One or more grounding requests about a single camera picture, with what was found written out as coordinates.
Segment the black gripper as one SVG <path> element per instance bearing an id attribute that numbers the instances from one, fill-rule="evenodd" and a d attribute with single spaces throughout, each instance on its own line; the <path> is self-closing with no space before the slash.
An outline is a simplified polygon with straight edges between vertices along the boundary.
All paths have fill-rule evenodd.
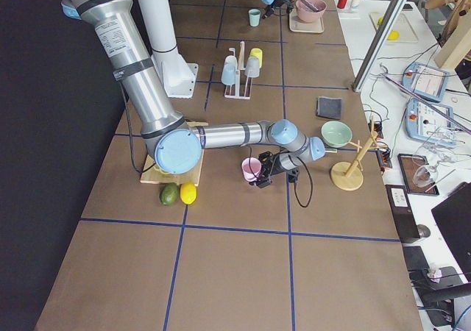
<path id="1" fill-rule="evenodd" d="M 262 152 L 258 155 L 258 160 L 261 162 L 262 169 L 258 178 L 249 182 L 251 186 L 258 188 L 265 188 L 272 184 L 272 177 L 277 174 L 287 173 L 288 181 L 295 183 L 298 180 L 300 170 L 295 167 L 292 169 L 285 169 L 280 161 L 281 153 L 273 154 L 270 151 Z"/>
<path id="2" fill-rule="evenodd" d="M 267 4 L 263 18 L 269 18 L 275 13 L 275 10 L 281 8 L 282 6 L 286 7 L 286 15 L 289 15 L 294 8 L 294 0 L 273 0 L 271 4 Z"/>

